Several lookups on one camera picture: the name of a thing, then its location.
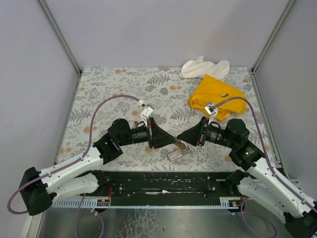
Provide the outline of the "red white staple box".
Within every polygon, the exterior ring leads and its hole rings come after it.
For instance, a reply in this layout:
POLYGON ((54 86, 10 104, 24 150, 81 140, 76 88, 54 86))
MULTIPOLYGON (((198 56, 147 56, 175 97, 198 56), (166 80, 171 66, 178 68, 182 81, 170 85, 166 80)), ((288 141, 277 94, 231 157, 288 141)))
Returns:
POLYGON ((169 153, 167 156, 168 156, 169 160, 172 162, 172 161, 175 161, 175 160, 181 158, 183 155, 182 155, 180 150, 176 150, 172 153, 169 153))

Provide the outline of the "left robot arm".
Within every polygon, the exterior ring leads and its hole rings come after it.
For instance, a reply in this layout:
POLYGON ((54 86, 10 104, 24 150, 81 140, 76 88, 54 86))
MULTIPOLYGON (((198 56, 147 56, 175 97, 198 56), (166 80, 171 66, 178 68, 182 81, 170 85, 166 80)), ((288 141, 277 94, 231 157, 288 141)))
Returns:
POLYGON ((153 117, 145 125, 131 128, 125 119, 116 119, 107 133, 82 156, 73 157, 55 166, 36 170, 31 167, 24 172, 20 183, 20 195, 30 216, 38 215, 51 207, 53 202, 68 196, 92 193, 99 187, 95 175, 82 180, 79 175, 100 170, 103 165, 122 155, 122 146, 147 142, 150 148, 158 149, 179 140, 160 128, 153 117))

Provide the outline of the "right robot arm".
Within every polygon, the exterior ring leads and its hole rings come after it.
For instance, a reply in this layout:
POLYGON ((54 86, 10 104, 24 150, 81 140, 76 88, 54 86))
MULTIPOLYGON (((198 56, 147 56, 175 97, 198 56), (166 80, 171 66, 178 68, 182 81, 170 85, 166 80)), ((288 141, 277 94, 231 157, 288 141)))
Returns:
POLYGON ((229 157, 239 167, 232 173, 238 191, 273 213, 294 238, 311 238, 317 232, 317 202, 300 191, 249 139, 241 119, 231 119, 225 129, 209 123, 206 117, 178 135, 193 146, 205 142, 230 148, 229 157))

